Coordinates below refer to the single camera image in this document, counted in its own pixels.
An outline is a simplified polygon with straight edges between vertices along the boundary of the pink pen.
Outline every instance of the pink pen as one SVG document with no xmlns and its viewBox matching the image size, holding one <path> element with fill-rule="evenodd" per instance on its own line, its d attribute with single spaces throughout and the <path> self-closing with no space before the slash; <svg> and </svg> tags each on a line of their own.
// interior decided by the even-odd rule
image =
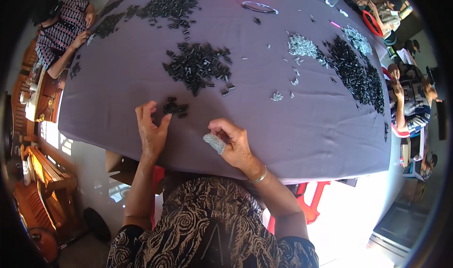
<svg viewBox="0 0 453 268">
<path fill-rule="evenodd" d="M 330 21 L 331 24 L 333 24 L 334 26 L 338 27 L 338 28 L 341 28 L 341 26 L 337 25 L 335 22 L 333 21 Z"/>
</svg>

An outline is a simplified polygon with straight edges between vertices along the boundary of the wrist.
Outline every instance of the wrist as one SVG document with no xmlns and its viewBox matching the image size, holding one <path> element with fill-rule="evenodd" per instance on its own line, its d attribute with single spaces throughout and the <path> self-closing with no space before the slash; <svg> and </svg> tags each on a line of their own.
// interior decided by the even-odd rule
<svg viewBox="0 0 453 268">
<path fill-rule="evenodd" d="M 263 174 L 264 164 L 258 158 L 252 156 L 250 163 L 241 171 L 244 172 L 249 180 L 254 181 Z"/>
<path fill-rule="evenodd" d="M 74 54 L 74 52 L 76 51 L 76 48 L 72 45 L 69 45 L 69 47 L 67 48 L 66 50 L 68 53 L 71 53 L 71 54 Z"/>
<path fill-rule="evenodd" d="M 154 165 L 157 161 L 157 155 L 154 155 L 153 153 L 148 151 L 142 151 L 140 161 L 144 161 L 146 163 L 151 163 Z"/>
</svg>

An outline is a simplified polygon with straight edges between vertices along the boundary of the floor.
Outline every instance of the floor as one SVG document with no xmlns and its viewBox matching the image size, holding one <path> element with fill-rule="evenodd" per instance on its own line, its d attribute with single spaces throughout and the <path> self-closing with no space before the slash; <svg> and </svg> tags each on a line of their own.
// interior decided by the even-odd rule
<svg viewBox="0 0 453 268">
<path fill-rule="evenodd" d="M 90 0 L 98 13 L 108 0 Z M 105 220 L 112 236 L 122 226 L 122 215 L 129 186 L 110 178 L 105 172 L 105 150 L 68 140 L 58 132 L 57 124 L 40 125 L 42 140 L 59 155 L 76 166 L 80 209 L 94 208 Z M 382 219 L 403 185 L 399 166 L 400 139 L 392 135 L 389 170 L 361 177 L 356 187 L 333 181 L 325 186 L 318 211 L 320 216 L 308 226 L 310 240 L 319 255 L 320 264 L 338 267 L 347 255 L 355 254 L 368 241 L 375 225 Z M 309 183 L 305 202 L 310 204 L 316 183 Z M 61 267 L 101 267 L 108 245 L 88 235 L 62 251 Z"/>
</svg>

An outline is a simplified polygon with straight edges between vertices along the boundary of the gray tablecloth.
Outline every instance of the gray tablecloth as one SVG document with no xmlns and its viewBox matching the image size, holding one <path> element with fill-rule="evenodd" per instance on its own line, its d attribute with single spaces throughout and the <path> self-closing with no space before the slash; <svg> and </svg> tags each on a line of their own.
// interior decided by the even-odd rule
<svg viewBox="0 0 453 268">
<path fill-rule="evenodd" d="M 124 0 L 111 13 L 148 1 Z M 284 183 L 327 181 L 388 170 L 391 141 L 384 141 L 384 122 L 390 123 L 390 112 L 382 116 L 370 105 L 358 111 L 333 69 L 309 57 L 302 57 L 304 62 L 297 66 L 286 43 L 285 30 L 327 50 L 322 41 L 331 42 L 337 33 L 342 35 L 331 20 L 341 26 L 350 24 L 369 37 L 372 46 L 379 45 L 361 17 L 342 0 L 337 8 L 349 12 L 349 18 L 323 0 L 250 0 L 275 7 L 278 15 L 245 10 L 243 1 L 199 0 L 203 10 L 195 10 L 189 18 L 197 21 L 191 24 L 191 43 L 231 50 L 231 83 L 236 89 L 229 95 L 222 96 L 225 83 L 215 79 L 216 86 L 201 90 L 197 97 L 182 82 L 174 82 L 162 62 L 171 61 L 166 50 L 179 53 L 177 44 L 184 42 L 185 35 L 181 29 L 168 29 L 165 19 L 158 18 L 157 25 L 163 26 L 158 29 L 135 16 L 128 22 L 121 20 L 117 32 L 105 39 L 95 38 L 77 52 L 81 58 L 73 65 L 79 62 L 81 70 L 66 82 L 60 132 L 138 160 L 141 143 L 134 108 L 148 100 L 157 101 L 159 121 L 166 98 L 176 96 L 178 104 L 189 104 L 189 116 L 172 118 L 159 159 L 167 169 L 245 179 L 202 140 L 209 121 L 225 117 L 247 129 L 253 154 Z M 316 23 L 310 21 L 310 15 Z M 254 23 L 253 17 L 259 17 L 262 24 Z M 376 53 L 369 57 L 382 75 Z M 293 67 L 300 72 L 297 86 L 289 82 L 295 78 Z M 270 100 L 275 91 L 283 94 L 282 101 Z M 290 99 L 290 91 L 295 98 Z"/>
</svg>

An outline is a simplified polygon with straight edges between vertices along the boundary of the bracelet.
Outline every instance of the bracelet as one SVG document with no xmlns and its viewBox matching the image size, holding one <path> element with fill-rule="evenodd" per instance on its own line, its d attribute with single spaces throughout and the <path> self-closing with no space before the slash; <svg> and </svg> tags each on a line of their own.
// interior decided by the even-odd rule
<svg viewBox="0 0 453 268">
<path fill-rule="evenodd" d="M 248 5 L 248 4 L 257 5 L 257 6 L 269 9 L 269 11 L 265 11 L 265 10 L 262 10 L 262 9 L 254 8 L 254 7 L 252 7 L 252 6 Z M 272 8 L 272 7 L 268 6 L 268 5 L 257 3 L 257 2 L 252 2 L 252 1 L 244 1 L 244 2 L 242 2 L 242 7 L 244 9 L 249 9 L 249 10 L 252 10 L 252 11 L 255 11 L 255 12 L 259 12 L 259 13 L 267 13 L 267 14 L 275 14 L 275 15 L 279 14 L 279 11 L 275 10 L 274 8 Z"/>
<path fill-rule="evenodd" d="M 266 175 L 267 175 L 267 167 L 266 167 L 266 165 L 264 165 L 264 172 L 263 172 L 263 174 L 261 175 L 261 177 L 259 177 L 258 179 L 254 180 L 254 181 L 249 180 L 249 183 L 257 183 L 257 182 L 260 182 L 260 181 L 264 180 L 264 178 L 266 177 Z"/>
</svg>

